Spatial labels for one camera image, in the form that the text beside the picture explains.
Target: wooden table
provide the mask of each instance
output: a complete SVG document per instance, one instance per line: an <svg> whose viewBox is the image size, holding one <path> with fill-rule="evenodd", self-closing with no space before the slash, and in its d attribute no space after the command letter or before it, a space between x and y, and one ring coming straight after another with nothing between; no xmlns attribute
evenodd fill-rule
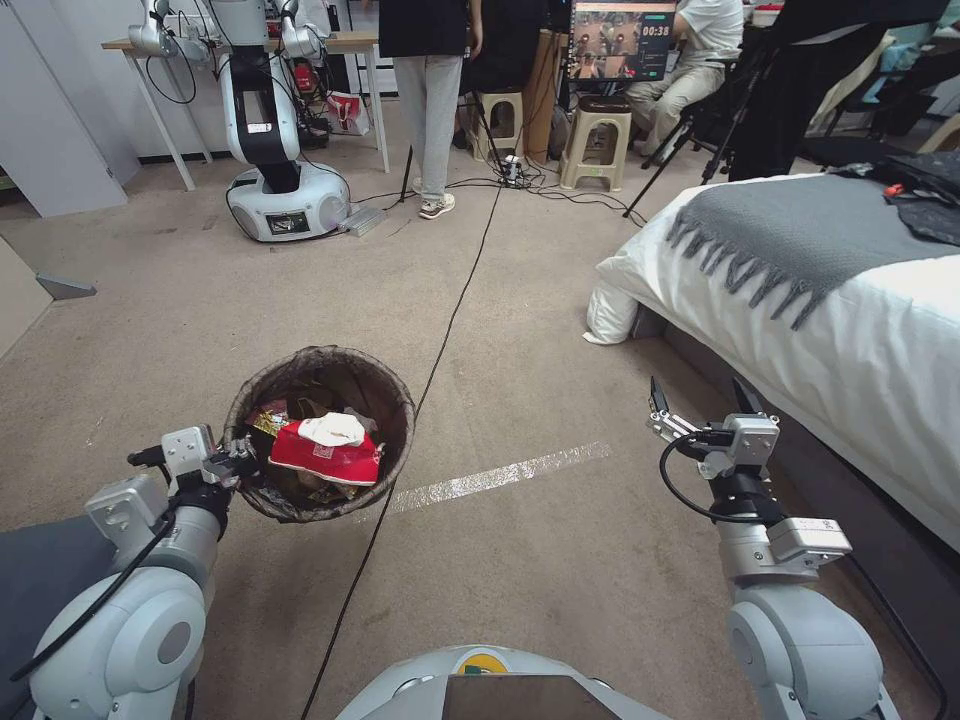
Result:
<svg viewBox="0 0 960 720"><path fill-rule="evenodd" d="M378 42L379 38L377 37L377 33L365 31L338 32L335 33L335 36L327 38L324 41L324 44L327 48L328 55L348 55L357 53L363 54L366 57L367 86L370 89L370 99L373 104L373 121L375 126L374 131L376 133L375 137L377 140L377 149L380 151L380 155L383 158L383 171L385 173L389 173L390 160L387 156L387 136L383 124L383 104L381 103L380 99L380 84L377 81L377 62L376 58L374 57L374 48ZM264 47L268 53L273 52L277 49L278 43L279 40L276 38L270 38ZM160 110L157 108L157 103L147 85L146 73L138 62L139 60L146 58L147 55L134 47L133 44L126 38L101 43L100 47L102 47L104 50L119 50L123 53L127 60L127 64L130 66L130 69L134 74L134 78L137 81L137 86L140 88L140 94L143 95L143 99L147 103L147 108L150 110L150 114L153 116L153 120L157 124L157 129L160 131L160 137L163 138L163 142L167 146L167 150L170 151L170 155L173 156L173 161L177 165L177 170L180 171L180 177L183 178L183 184L187 186L188 191L195 190L196 185L193 182L193 177L190 175L190 170L187 169L187 165L183 161L183 155L177 149L176 144L173 142L173 137L170 135L170 131L163 122L163 117L160 115ZM213 52L214 55L223 54L227 52L227 47L216 47ZM163 68L163 72L170 81L171 86L176 89L180 99L185 99L183 88L180 87L180 83L177 81L176 76L170 71L170 65L167 62L167 59L158 59L162 61L160 66ZM193 113L190 112L190 105L182 105L181 107L186 114L188 124L194 135L194 139L200 145L204 159L207 162L212 162L213 157L210 155L210 151L203 142L203 137L200 135L200 129L197 127L197 121L193 117Z"/></svg>

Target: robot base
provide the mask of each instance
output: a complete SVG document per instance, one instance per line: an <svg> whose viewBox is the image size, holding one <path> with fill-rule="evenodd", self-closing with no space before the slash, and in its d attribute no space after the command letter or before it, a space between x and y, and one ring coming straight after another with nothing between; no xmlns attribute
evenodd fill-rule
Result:
<svg viewBox="0 0 960 720"><path fill-rule="evenodd" d="M333 168L298 163L300 187L273 193L259 170L240 173L227 190L227 205L253 240L307 240L336 230L350 214L347 184Z"/></svg>

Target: gray blanket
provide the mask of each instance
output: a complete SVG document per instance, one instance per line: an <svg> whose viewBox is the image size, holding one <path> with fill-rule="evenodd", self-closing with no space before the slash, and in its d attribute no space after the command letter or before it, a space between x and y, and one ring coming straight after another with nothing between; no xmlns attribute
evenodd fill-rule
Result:
<svg viewBox="0 0 960 720"><path fill-rule="evenodd" d="M731 294L762 276L750 307L788 283L771 317L806 298L794 330L830 291L866 270L960 254L958 247L914 237L884 200L882 185L835 175L710 188L680 211L666 239L687 258L704 250L700 269L708 275L729 258Z"/></svg>

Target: white robot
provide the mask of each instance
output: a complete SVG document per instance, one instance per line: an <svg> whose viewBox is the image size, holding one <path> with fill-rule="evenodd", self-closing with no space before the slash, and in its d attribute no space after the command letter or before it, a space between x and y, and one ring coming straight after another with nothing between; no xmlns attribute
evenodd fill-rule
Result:
<svg viewBox="0 0 960 720"><path fill-rule="evenodd" d="M727 635L763 717L898 720L866 631L803 587L850 544L832 520L783 514L764 471L777 419L738 390L742 412L701 428L671 414L652 381L647 424L669 441L660 460L667 487L716 522L733 601ZM674 450L699 462L715 498L709 510L669 480L666 460ZM87 502L91 519L117 546L115 568L124 569L70 602L12 678L30 678L34 720L167 720L178 691L199 669L217 541L237 482L253 477L257 463L245 441L218 449L206 426L165 435L160 446L128 460L160 468L177 492L168 499L159 483L139 475ZM338 720L461 717L664 718L564 663L471 645L388 668Z"/></svg>
<svg viewBox="0 0 960 720"><path fill-rule="evenodd" d="M330 26L297 25L300 0L280 5L278 50L267 52L267 0L205 0L224 52L209 39L178 37L164 27L169 0L143 0L142 25L130 26L130 41L148 55L206 63L218 55L230 152L256 165L227 190L230 212L243 231L260 242L304 240L339 227L350 212L349 188L333 168L298 162L300 142L296 92L284 55L322 59Z"/></svg>

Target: shopping bag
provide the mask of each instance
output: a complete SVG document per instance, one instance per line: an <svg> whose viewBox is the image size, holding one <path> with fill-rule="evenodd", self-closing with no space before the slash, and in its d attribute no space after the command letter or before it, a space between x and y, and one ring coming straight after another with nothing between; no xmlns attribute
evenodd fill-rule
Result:
<svg viewBox="0 0 960 720"><path fill-rule="evenodd" d="M370 132L367 108L358 95L332 92L327 96L331 120L340 126L340 131L351 135L366 135Z"/></svg>

